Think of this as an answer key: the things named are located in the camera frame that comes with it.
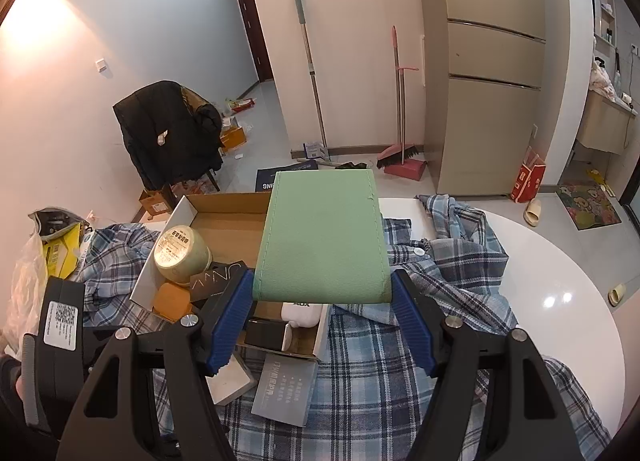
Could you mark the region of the white small box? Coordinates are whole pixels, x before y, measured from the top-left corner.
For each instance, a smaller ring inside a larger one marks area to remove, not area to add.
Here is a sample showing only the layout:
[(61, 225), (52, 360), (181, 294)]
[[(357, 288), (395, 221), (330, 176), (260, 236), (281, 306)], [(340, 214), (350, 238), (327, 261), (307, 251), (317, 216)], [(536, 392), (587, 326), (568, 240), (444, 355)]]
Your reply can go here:
[(216, 406), (227, 406), (256, 386), (253, 374), (236, 353), (232, 354), (229, 363), (220, 368), (217, 374), (206, 377), (206, 383)]

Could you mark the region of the grey-blue box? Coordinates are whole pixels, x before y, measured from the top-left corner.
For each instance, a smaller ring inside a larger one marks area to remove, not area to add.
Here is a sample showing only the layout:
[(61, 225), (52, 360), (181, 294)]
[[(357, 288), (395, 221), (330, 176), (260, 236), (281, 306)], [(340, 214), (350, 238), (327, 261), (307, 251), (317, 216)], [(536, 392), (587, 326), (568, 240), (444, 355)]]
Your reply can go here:
[(316, 386), (318, 363), (267, 354), (260, 374), (252, 414), (279, 423), (305, 427)]

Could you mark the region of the green rectangular box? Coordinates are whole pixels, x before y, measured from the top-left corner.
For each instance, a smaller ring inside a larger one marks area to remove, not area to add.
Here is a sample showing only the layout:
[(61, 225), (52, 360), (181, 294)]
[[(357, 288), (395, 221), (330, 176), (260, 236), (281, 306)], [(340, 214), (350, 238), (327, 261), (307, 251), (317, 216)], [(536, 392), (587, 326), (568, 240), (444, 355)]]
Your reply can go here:
[(390, 302), (390, 261), (371, 170), (276, 174), (253, 294), (286, 303)]

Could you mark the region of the orange rounded box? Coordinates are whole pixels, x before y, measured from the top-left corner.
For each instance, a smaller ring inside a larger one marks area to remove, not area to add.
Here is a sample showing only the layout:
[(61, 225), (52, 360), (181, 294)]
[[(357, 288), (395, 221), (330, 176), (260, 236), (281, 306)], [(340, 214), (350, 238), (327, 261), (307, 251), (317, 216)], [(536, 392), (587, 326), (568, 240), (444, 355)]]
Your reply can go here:
[(152, 311), (169, 322), (176, 322), (192, 311), (191, 294), (186, 288), (164, 282), (153, 299)]

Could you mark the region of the black lettered box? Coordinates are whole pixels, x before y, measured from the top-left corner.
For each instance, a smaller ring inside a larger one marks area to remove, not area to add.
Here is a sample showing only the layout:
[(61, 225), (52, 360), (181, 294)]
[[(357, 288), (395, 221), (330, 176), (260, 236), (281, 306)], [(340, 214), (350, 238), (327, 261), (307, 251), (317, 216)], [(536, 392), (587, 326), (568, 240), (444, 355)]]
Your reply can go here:
[(245, 268), (246, 265), (242, 261), (233, 263), (213, 262), (203, 273), (197, 273), (190, 278), (191, 302), (206, 301), (209, 296), (224, 292), (232, 278)]

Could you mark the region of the white plastic bag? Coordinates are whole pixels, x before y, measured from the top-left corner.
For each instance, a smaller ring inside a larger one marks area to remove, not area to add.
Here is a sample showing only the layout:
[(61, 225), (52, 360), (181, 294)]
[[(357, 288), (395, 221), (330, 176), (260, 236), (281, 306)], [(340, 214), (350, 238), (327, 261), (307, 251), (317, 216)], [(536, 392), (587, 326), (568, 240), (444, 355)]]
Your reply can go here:
[(33, 233), (14, 267), (6, 323), (2, 327), (4, 340), (18, 360), (23, 356), (24, 335), (36, 334), (38, 331), (47, 281), (47, 263), (42, 241), (38, 233)]

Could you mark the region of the glossy black box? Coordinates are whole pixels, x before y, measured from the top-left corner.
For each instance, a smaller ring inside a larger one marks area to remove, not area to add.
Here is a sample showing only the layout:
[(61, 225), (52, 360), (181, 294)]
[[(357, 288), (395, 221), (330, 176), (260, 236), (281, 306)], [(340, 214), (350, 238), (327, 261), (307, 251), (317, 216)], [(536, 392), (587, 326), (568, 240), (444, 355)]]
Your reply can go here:
[(286, 321), (250, 318), (246, 323), (244, 343), (271, 351), (287, 351), (292, 337), (292, 328)]

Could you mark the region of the round cream container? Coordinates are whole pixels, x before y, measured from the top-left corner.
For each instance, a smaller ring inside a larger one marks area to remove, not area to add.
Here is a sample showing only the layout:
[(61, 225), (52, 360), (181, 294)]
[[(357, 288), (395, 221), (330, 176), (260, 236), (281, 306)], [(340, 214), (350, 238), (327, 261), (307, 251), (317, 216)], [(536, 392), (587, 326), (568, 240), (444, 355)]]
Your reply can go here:
[(187, 287), (193, 276), (204, 273), (213, 261), (213, 255), (197, 230), (191, 226), (177, 225), (160, 235), (154, 247), (153, 259), (164, 278)]

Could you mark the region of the blue plaid cloth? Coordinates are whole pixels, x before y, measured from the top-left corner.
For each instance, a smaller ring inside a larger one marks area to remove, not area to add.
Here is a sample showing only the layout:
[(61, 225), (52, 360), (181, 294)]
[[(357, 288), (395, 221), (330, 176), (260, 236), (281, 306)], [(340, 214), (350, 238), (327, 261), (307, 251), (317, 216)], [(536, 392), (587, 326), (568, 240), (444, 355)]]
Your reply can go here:
[[(194, 196), (212, 204), (200, 215), (230, 215), (256, 223), (257, 244), (240, 244), (231, 259), (250, 259), (257, 254), (262, 239), (269, 195)], [(431, 259), (408, 259), (413, 244), (426, 247), (426, 241), (411, 241), (411, 223), (384, 220), (383, 233), (390, 245), (390, 263), (410, 273), (413, 280), (430, 280), (419, 273), (434, 273)], [(141, 333), (163, 328), (166, 322), (129, 301), (142, 267), (157, 237), (141, 224), (117, 224), (90, 231), (82, 245), (78, 270), (72, 280), (85, 285), (84, 325), (129, 325)], [(435, 287), (443, 311), (454, 311), (480, 331), (497, 332), (512, 327), (516, 319), (506, 299), (496, 292), (457, 290), (450, 285)], [(435, 380), (416, 366), (405, 336), (388, 304), (334, 307), (328, 331), (330, 359), (313, 360), (319, 367), (317, 386), (311, 397), (308, 429), (270, 422), (252, 415), (254, 392), (241, 396), (222, 408), (216, 432), (221, 436), (215, 447), (207, 448), (193, 460), (403, 460), (420, 429), (420, 422), (431, 400)], [(558, 388), (585, 460), (595, 460), (611, 441), (611, 435), (594, 410), (585, 390), (572, 371), (553, 358), (544, 362)], [(471, 421), (466, 431), (460, 459), (472, 459), (483, 424), (487, 393), (487, 373), (479, 372)], [(153, 374), (157, 420), (163, 447), (175, 443), (165, 374)]]

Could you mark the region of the white remote control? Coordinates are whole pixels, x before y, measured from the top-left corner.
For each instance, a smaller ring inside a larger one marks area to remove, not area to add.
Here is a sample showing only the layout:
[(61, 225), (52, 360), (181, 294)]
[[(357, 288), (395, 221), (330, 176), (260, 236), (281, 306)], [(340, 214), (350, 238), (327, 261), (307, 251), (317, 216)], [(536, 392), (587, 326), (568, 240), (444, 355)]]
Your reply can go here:
[(283, 303), (281, 319), (292, 328), (314, 328), (320, 321), (322, 307), (322, 304)]

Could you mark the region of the cardboard tray box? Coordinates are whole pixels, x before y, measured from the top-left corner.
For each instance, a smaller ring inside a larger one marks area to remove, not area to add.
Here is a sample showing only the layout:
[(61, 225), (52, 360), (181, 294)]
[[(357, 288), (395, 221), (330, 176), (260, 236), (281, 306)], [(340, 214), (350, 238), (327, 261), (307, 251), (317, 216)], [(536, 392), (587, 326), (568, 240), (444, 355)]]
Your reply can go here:
[[(175, 226), (190, 226), (203, 238), (213, 260), (219, 263), (243, 261), (254, 268), (264, 231), (270, 192), (237, 192), (236, 194), (190, 195), (182, 197), (168, 220), (152, 223), (160, 231), (158, 238)], [(166, 279), (154, 264), (150, 253), (130, 294), (130, 301), (152, 313), (156, 291)], [(258, 301), (254, 316), (281, 317), (282, 303)], [(294, 329), (291, 348), (282, 355), (327, 363), (331, 305), (323, 305), (318, 325)]]

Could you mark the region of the yellow bag with items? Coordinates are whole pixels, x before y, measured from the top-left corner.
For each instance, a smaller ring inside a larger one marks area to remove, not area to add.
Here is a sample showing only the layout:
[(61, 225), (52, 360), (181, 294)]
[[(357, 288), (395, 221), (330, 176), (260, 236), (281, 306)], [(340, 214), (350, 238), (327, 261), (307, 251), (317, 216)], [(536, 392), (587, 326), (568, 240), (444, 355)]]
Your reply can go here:
[(57, 207), (32, 212), (49, 276), (67, 279), (77, 267), (80, 246), (92, 227), (85, 218)]

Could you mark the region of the beige slipper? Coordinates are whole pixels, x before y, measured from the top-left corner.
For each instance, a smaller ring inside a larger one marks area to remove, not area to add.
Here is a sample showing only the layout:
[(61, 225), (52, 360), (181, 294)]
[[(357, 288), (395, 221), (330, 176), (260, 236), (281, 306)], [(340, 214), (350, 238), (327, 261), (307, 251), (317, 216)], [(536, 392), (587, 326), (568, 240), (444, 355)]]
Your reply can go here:
[(527, 225), (537, 227), (540, 221), (542, 205), (541, 201), (534, 198), (527, 203), (527, 206), (523, 213), (524, 221)]

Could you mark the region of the red paper bag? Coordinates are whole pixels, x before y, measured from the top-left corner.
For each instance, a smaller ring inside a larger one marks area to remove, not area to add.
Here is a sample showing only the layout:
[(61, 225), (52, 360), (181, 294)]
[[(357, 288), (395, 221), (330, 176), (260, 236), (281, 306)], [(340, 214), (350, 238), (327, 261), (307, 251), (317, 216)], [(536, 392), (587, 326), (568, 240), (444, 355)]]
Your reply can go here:
[(528, 147), (512, 187), (510, 199), (516, 203), (532, 201), (537, 195), (544, 172), (546, 172), (546, 163), (532, 147)]

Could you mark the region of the patterned floor mat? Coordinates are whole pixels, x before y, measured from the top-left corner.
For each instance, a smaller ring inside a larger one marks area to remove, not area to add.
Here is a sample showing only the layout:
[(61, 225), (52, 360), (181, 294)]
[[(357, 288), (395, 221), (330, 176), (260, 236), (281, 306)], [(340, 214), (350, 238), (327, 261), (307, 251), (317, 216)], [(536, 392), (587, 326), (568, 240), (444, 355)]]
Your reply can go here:
[(613, 204), (597, 185), (560, 185), (556, 194), (578, 230), (620, 224)]

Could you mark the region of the black jacket on chair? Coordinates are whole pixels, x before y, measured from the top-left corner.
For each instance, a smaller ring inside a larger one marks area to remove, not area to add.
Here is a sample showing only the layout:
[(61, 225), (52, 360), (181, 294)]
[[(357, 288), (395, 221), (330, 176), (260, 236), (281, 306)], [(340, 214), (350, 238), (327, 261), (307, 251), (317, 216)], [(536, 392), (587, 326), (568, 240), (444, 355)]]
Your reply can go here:
[(158, 81), (131, 93), (113, 110), (131, 162), (149, 192), (221, 169), (221, 114), (190, 88)]

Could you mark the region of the beige sink cabinet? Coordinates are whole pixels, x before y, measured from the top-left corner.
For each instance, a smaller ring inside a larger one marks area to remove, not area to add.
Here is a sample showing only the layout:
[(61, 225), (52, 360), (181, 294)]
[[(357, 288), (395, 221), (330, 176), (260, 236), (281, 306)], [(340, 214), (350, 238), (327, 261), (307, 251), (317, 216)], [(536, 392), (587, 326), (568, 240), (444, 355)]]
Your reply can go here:
[(586, 148), (620, 156), (629, 145), (638, 120), (638, 112), (621, 100), (612, 102), (589, 91), (577, 141)]

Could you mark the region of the dark wooden door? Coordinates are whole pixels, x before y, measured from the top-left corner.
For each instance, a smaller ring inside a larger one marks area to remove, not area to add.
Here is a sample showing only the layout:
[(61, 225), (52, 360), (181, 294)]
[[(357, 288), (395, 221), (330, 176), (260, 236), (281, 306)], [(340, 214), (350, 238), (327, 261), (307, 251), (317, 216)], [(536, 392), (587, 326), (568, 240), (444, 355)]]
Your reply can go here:
[(255, 0), (238, 0), (238, 2), (258, 80), (260, 82), (272, 80), (273, 73)]

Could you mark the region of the beige refrigerator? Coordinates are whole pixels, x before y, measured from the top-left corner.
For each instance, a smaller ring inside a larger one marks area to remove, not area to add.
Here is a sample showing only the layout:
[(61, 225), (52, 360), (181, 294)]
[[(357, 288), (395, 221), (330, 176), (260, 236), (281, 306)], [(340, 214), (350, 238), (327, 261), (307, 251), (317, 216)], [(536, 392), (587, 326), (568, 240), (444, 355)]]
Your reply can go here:
[(421, 0), (423, 150), (436, 192), (508, 194), (544, 71), (544, 0)]

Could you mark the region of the wall switch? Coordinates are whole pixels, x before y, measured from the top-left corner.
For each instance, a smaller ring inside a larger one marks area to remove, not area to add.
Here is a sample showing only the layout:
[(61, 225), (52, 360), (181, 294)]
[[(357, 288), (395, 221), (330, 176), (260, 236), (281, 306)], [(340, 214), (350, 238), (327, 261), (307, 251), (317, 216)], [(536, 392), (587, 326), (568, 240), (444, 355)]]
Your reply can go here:
[(96, 61), (96, 70), (99, 72), (103, 72), (107, 69), (107, 63), (104, 58), (98, 59)]

